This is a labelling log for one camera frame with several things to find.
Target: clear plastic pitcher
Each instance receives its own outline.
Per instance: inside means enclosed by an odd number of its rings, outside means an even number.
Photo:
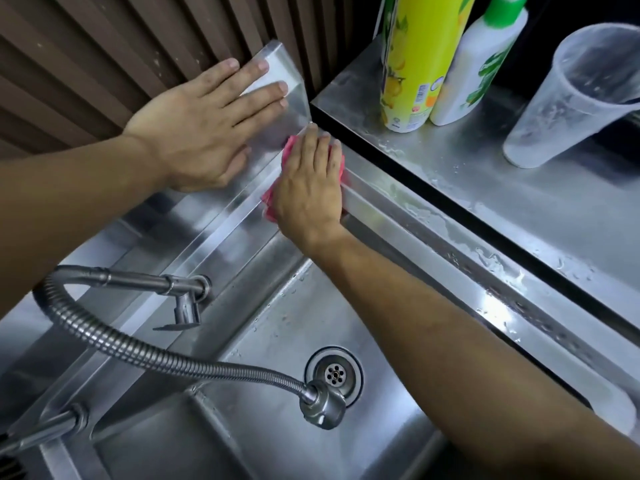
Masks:
[[[504,154],[534,168],[640,109],[640,27],[599,23],[565,38],[551,71],[504,142]]]

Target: cup rim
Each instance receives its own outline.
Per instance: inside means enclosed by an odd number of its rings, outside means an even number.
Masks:
[[[590,103],[596,104],[606,109],[627,108],[628,112],[635,111],[636,109],[640,109],[640,103],[615,104],[611,102],[601,101],[594,97],[588,96],[583,92],[580,92],[578,89],[576,89],[574,85],[572,85],[572,83],[569,82],[569,80],[566,78],[562,69],[560,69],[560,56],[564,54],[564,51],[562,49],[563,49],[563,46],[566,46],[566,44],[568,43],[568,40],[574,37],[575,35],[578,35],[581,32],[593,30],[596,27],[599,29],[614,28],[614,27],[619,29],[625,29],[625,30],[636,32],[640,38],[640,27],[633,25],[631,23],[605,22],[605,23],[594,23],[592,25],[587,25],[586,27],[583,27],[581,29],[578,29],[570,33],[562,40],[562,42],[560,42],[560,44],[556,48],[556,51],[554,52],[553,61],[551,63],[551,70],[556,73],[556,76],[558,77],[562,85],[564,85],[569,90],[569,92],[573,93],[574,95],[580,96],[582,99],[585,99]]]

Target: white bottle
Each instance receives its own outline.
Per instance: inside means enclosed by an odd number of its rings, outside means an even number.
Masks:
[[[526,0],[491,0],[486,13],[462,35],[431,122],[448,125],[476,107],[511,46],[527,24]]]

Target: drain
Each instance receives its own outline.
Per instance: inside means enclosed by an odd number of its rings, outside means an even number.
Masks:
[[[362,369],[356,358],[340,347],[325,347],[312,355],[305,368],[305,380],[320,379],[336,387],[344,396],[347,407],[362,391]]]

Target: yellow spray can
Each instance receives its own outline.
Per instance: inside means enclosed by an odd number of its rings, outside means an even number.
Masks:
[[[396,0],[382,81],[390,130],[420,128],[436,104],[475,0]]]

